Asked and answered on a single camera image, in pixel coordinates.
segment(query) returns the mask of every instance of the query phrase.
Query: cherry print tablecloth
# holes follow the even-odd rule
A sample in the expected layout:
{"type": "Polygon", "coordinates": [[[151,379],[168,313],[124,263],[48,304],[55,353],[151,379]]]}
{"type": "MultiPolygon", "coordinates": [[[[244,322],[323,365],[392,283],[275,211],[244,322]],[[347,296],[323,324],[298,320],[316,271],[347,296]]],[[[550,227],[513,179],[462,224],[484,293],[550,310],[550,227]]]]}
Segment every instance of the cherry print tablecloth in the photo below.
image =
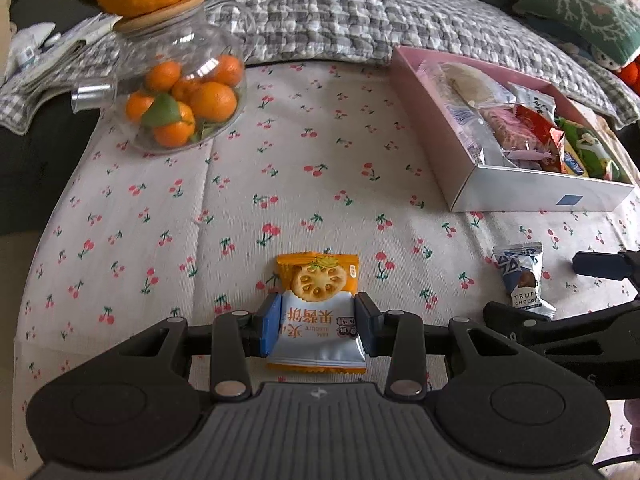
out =
{"type": "MultiPolygon", "coordinates": [[[[382,310],[445,325],[481,319],[506,300],[495,244],[541,240],[543,296],[559,316],[623,303],[628,283],[576,276],[579,250],[640,248],[638,190],[611,214],[446,211],[384,69],[307,62],[248,70],[234,129],[172,156],[138,152],[105,112],[33,260],[15,338],[14,459],[39,463],[24,412],[45,382],[167,316],[210,323],[255,310],[277,288],[277,254],[360,255],[359,289],[382,310]]],[[[365,380],[383,381],[388,360],[365,380]]],[[[430,385],[446,375],[428,358],[430,385]]],[[[344,381],[283,374],[251,360],[255,383],[344,381]]],[[[191,382],[207,385],[207,359],[191,382]]],[[[628,424],[612,403],[600,456],[626,453],[628,424]]]]}

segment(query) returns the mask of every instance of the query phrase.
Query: metal screw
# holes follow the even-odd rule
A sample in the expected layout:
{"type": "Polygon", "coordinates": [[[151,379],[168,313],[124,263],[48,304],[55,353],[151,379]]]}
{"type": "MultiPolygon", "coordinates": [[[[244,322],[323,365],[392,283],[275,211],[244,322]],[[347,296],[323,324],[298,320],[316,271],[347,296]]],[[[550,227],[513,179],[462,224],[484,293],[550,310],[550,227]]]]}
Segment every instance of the metal screw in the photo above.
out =
{"type": "Polygon", "coordinates": [[[220,397],[237,397],[246,391],[246,386],[240,381],[220,381],[216,384],[214,391],[220,397]]]}
{"type": "Polygon", "coordinates": [[[413,397],[422,391],[422,386],[411,379],[400,379],[391,384],[391,391],[403,397],[413,397]]]}

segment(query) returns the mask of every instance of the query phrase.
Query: pink box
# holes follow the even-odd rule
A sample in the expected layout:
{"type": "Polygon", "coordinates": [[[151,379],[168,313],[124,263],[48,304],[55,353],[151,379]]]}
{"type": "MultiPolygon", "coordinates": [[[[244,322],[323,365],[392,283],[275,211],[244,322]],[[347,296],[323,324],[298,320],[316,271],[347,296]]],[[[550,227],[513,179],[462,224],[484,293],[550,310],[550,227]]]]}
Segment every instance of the pink box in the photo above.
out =
{"type": "Polygon", "coordinates": [[[511,82],[541,91],[556,100],[558,115],[583,126],[590,125],[571,101],[547,81],[455,54],[396,47],[391,58],[392,85],[411,119],[451,211],[612,211],[634,188],[626,175],[624,184],[545,171],[477,165],[458,140],[460,126],[447,111],[433,84],[416,75],[425,60],[433,64],[465,63],[482,70],[502,85],[511,82]]]}

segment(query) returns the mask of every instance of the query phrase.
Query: floor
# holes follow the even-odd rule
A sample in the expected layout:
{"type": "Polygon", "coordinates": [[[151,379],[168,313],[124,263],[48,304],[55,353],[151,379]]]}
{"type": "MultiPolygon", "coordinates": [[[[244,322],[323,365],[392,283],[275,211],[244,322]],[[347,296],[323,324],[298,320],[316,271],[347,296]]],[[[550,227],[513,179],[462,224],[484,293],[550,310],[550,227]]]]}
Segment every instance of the floor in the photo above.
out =
{"type": "Polygon", "coordinates": [[[39,232],[0,237],[0,466],[11,465],[11,389],[14,374],[14,335],[22,290],[39,232]]]}

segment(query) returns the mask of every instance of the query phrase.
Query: biscuit image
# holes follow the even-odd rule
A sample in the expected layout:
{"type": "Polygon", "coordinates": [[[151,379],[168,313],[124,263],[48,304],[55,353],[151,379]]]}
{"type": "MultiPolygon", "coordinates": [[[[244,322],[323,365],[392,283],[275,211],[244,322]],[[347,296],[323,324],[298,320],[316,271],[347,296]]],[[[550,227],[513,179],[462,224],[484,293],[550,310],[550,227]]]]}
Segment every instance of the biscuit image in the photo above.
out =
{"type": "Polygon", "coordinates": [[[303,266],[291,281],[291,290],[301,300],[325,301],[332,298],[347,284],[347,271],[341,266],[303,266]]]}

